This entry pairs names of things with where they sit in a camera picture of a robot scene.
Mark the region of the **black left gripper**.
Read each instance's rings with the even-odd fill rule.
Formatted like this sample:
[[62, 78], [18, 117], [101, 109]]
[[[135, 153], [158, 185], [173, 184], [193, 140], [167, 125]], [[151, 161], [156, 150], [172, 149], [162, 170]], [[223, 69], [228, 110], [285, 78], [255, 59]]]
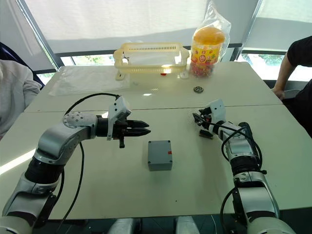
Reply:
[[126, 132], [128, 137], [140, 137], [151, 132], [145, 129], [147, 127], [149, 127], [149, 124], [141, 120], [117, 120], [113, 125], [112, 138], [119, 140], [119, 148], [123, 149], [125, 148], [124, 137]]

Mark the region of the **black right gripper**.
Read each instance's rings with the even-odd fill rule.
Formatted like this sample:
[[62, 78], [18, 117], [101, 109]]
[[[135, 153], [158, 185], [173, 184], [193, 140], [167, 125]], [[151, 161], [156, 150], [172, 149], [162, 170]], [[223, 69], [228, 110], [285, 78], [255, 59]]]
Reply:
[[193, 113], [193, 117], [195, 123], [204, 129], [206, 129], [209, 133], [215, 133], [216, 127], [211, 125], [212, 122], [212, 111], [210, 107], [206, 107], [204, 109], [199, 110], [200, 115], [197, 113]]

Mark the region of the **person's bare hand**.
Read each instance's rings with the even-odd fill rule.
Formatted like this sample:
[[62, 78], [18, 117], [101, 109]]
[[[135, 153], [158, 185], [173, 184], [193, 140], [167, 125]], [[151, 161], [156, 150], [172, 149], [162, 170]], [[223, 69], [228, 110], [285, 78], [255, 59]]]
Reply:
[[280, 99], [283, 100], [285, 98], [285, 92], [278, 88], [272, 88], [271, 91]]

